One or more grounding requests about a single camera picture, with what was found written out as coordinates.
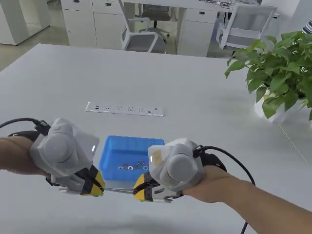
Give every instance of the drawer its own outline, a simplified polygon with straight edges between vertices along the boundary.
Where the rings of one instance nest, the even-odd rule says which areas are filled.
[[[95,13],[122,15],[122,10],[117,1],[93,0]]]
[[[203,11],[196,9],[186,9],[185,20],[194,22],[214,23],[217,11]]]
[[[61,0],[62,9],[76,11],[93,11],[92,0]]]

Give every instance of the table surface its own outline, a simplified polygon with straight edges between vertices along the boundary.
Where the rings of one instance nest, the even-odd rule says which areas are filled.
[[[305,108],[298,113],[294,113],[280,126],[294,144],[298,153],[306,160],[312,169],[312,125],[311,121],[308,121],[310,111],[310,109]]]
[[[39,44],[0,73],[0,122],[69,119],[100,137],[96,166],[108,135],[167,142],[187,137],[229,151],[260,188],[312,210],[311,169],[278,125],[254,113],[246,71],[226,80],[226,67],[216,58]],[[87,113],[89,101],[161,106],[166,116]],[[13,124],[0,136],[32,127]],[[230,173],[247,179],[234,162],[217,155]],[[112,192],[98,198],[64,195],[41,176],[6,171],[0,171],[0,185],[0,227],[6,234],[226,234],[240,233],[243,225],[225,205],[190,197],[160,204]]]
[[[191,9],[200,9],[207,11],[232,12],[233,7],[222,7],[217,4],[199,1],[199,0],[123,0],[123,2],[143,3],[160,6],[172,6]],[[256,0],[236,0],[235,2],[248,2],[249,4],[258,4]]]

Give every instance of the power strip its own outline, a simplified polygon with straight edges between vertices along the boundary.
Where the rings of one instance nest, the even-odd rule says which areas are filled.
[[[100,104],[98,102],[88,102],[85,109],[87,112],[110,113],[135,116],[158,116],[164,117],[162,107],[146,107],[133,105],[114,105],[111,103]]]

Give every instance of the gray chair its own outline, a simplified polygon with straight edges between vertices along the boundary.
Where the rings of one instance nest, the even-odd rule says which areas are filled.
[[[149,18],[134,18],[128,19],[125,14],[125,9],[121,0],[118,0],[122,10],[123,18],[126,23],[124,32],[121,35],[121,45],[123,50],[165,53],[166,43],[160,33],[149,31],[148,24],[151,22]],[[147,27],[140,32],[132,32],[130,23],[145,21]]]
[[[139,7],[139,15],[143,18],[149,18],[154,21],[154,27],[149,28],[150,31],[155,31],[158,33],[167,34],[170,36],[170,32],[163,30],[161,28],[157,28],[158,21],[170,21],[171,19],[171,7],[169,6],[158,6],[158,5],[150,5],[150,4],[140,4]]]

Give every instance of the person's arm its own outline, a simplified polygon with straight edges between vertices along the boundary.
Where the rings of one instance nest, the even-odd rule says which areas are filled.
[[[204,202],[223,202],[258,234],[311,234],[312,213],[213,166],[202,182],[184,191]]]
[[[0,170],[24,175],[49,176],[34,164],[29,154],[32,144],[32,141],[21,136],[0,138]]]

